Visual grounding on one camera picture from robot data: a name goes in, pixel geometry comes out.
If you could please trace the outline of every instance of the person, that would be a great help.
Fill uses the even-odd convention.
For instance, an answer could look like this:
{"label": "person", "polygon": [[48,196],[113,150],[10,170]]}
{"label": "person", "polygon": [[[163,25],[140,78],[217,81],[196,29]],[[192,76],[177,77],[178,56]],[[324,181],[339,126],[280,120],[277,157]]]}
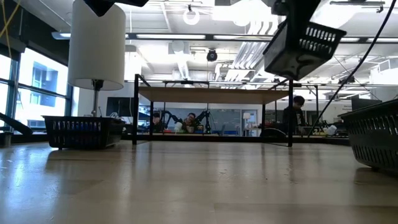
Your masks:
{"label": "person", "polygon": [[159,112],[154,112],[154,118],[152,119],[152,123],[154,124],[154,133],[160,133],[164,130],[164,124],[160,120]]}
{"label": "person", "polygon": [[[297,127],[298,131],[300,134],[305,134],[305,130],[303,128],[300,128],[302,126],[305,126],[305,119],[303,115],[303,111],[301,110],[301,107],[304,105],[304,97],[302,96],[295,96],[293,98],[293,133],[295,133]],[[283,115],[283,124],[285,128],[285,132],[287,133],[288,131],[288,126],[289,126],[289,107],[284,109],[284,115]]]}
{"label": "person", "polygon": [[196,130],[195,118],[196,114],[189,113],[187,118],[184,119],[182,123],[182,129],[187,133],[193,133]]}

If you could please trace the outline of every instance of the wooden tabletop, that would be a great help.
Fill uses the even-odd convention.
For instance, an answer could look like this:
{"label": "wooden tabletop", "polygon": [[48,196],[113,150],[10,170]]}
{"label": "wooden tabletop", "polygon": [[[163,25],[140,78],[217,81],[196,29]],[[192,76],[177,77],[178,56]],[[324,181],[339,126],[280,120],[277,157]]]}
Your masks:
{"label": "wooden tabletop", "polygon": [[267,104],[287,96],[288,91],[140,86],[139,94],[153,102]]}

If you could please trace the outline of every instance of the black plastic basket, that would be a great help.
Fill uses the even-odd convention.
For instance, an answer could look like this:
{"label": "black plastic basket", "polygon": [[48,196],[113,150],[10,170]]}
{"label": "black plastic basket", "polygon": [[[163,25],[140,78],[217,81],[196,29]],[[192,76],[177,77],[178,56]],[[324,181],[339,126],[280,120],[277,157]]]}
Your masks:
{"label": "black plastic basket", "polygon": [[51,147],[104,149],[120,141],[124,121],[114,118],[43,116]]}
{"label": "black plastic basket", "polygon": [[331,59],[345,35],[343,30],[309,22],[299,36],[284,22],[263,53],[265,71],[299,80]]}
{"label": "black plastic basket", "polygon": [[340,115],[358,162],[398,171],[398,100]]}

